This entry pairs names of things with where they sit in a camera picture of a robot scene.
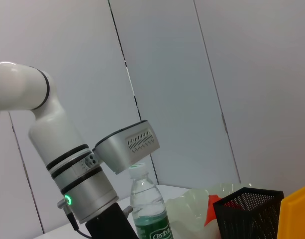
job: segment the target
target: white wall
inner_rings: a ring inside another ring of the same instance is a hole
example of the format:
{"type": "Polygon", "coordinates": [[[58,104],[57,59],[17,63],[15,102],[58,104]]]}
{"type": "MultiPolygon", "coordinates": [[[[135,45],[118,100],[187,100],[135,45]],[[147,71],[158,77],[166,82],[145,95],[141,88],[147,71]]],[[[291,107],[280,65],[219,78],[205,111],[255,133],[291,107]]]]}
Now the white wall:
{"type": "Polygon", "coordinates": [[[111,0],[159,183],[239,182],[192,0],[111,0]]]}
{"type": "Polygon", "coordinates": [[[0,239],[43,234],[8,112],[0,115],[0,239]]]}
{"type": "MultiPolygon", "coordinates": [[[[92,148],[108,134],[139,121],[106,0],[0,0],[0,61],[48,72],[59,99],[92,148]]],[[[30,112],[11,113],[46,232],[67,223],[62,198],[28,139],[30,112]]],[[[144,160],[154,178],[150,157],[144,160]]],[[[105,173],[120,198],[130,194],[128,172],[105,173]]]]}
{"type": "Polygon", "coordinates": [[[196,0],[240,178],[305,185],[305,0],[196,0]]]}

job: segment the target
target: robotic arm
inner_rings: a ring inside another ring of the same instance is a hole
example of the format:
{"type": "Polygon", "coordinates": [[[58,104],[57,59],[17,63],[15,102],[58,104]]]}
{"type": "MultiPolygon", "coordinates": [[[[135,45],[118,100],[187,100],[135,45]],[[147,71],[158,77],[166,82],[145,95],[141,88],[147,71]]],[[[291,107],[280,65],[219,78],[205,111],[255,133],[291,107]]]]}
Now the robotic arm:
{"type": "Polygon", "coordinates": [[[68,119],[46,72],[1,62],[0,111],[11,110],[34,113],[29,138],[65,198],[65,213],[71,216],[72,211],[80,223],[87,222],[94,239],[137,239],[100,164],[105,162],[118,174],[159,148],[150,124],[142,121],[114,132],[91,151],[68,119]]]}

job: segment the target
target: table surface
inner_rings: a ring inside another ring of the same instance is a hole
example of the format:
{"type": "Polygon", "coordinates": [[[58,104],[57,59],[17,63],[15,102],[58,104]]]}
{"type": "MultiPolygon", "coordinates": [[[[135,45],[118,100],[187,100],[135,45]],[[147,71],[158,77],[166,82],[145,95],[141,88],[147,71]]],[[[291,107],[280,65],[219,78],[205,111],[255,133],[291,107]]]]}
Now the table surface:
{"type": "MultiPolygon", "coordinates": [[[[184,194],[188,189],[186,188],[178,188],[178,187],[171,187],[171,186],[165,186],[165,185],[158,185],[158,189],[160,190],[160,193],[166,202],[168,199],[173,199],[181,196],[184,194]]],[[[125,209],[130,205],[130,197],[122,199],[118,202],[121,209],[125,209]]],[[[130,222],[131,226],[133,227],[134,231],[136,232],[135,225],[133,222],[132,214],[129,215],[128,221],[130,222]]],[[[79,225],[80,231],[83,233],[89,235],[85,224],[79,225]]],[[[39,237],[36,237],[35,239],[85,239],[85,237],[79,235],[77,232],[74,231],[72,226],[70,224],[66,224],[60,228],[57,228],[51,232],[48,232],[46,234],[43,234],[39,237]]]]}

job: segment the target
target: black mesh pen holder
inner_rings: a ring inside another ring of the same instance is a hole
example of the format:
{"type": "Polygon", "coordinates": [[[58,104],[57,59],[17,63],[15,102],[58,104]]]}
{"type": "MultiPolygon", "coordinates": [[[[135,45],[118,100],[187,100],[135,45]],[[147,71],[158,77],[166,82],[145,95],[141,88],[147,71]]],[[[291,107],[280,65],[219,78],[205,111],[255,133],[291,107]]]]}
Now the black mesh pen holder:
{"type": "Polygon", "coordinates": [[[277,239],[284,193],[242,188],[214,203],[222,239],[277,239]]]}

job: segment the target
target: black base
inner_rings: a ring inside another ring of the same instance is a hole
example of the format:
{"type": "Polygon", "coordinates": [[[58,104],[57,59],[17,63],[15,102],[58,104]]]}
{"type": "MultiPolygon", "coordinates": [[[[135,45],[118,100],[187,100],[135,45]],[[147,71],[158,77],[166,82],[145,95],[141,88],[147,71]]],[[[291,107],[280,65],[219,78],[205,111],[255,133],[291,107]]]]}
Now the black base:
{"type": "Polygon", "coordinates": [[[86,223],[93,239],[138,239],[118,203],[86,223]]]}

